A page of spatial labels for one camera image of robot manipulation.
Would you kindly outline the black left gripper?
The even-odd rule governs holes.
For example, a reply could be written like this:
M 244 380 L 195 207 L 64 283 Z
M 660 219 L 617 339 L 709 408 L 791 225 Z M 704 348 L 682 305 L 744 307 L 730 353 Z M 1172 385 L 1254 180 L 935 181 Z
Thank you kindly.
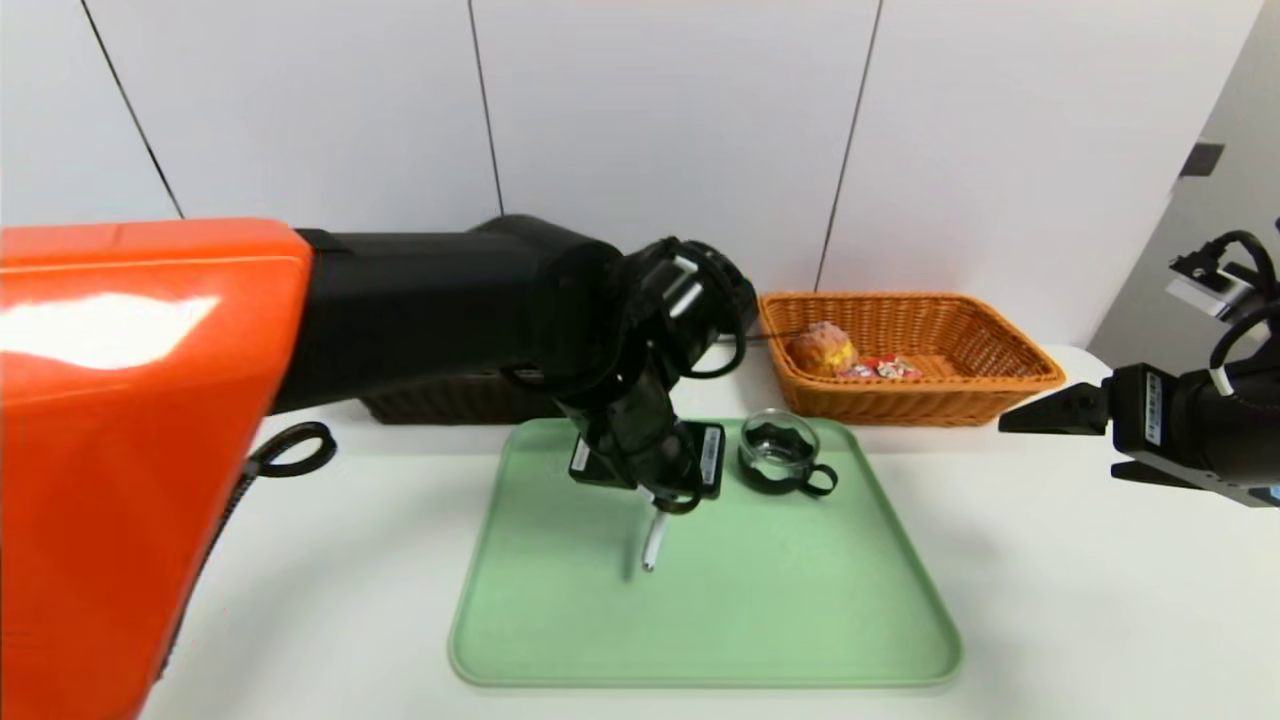
M 580 484 L 645 489 L 655 501 L 714 500 L 724 470 L 724 425 L 681 419 L 658 375 L 567 404 L 579 437 L 570 475 Z

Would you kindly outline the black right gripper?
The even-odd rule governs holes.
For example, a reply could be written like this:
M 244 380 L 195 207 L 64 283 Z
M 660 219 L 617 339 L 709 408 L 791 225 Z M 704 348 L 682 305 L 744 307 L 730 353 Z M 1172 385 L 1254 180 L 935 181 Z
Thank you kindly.
M 1224 397 L 1207 372 L 1171 375 L 1124 366 L 1110 380 L 1076 383 L 1004 413 L 1007 434 L 1105 436 L 1126 456 L 1111 477 L 1206 491 L 1256 509 L 1277 506 L 1277 369 L 1231 363 L 1235 395 Z

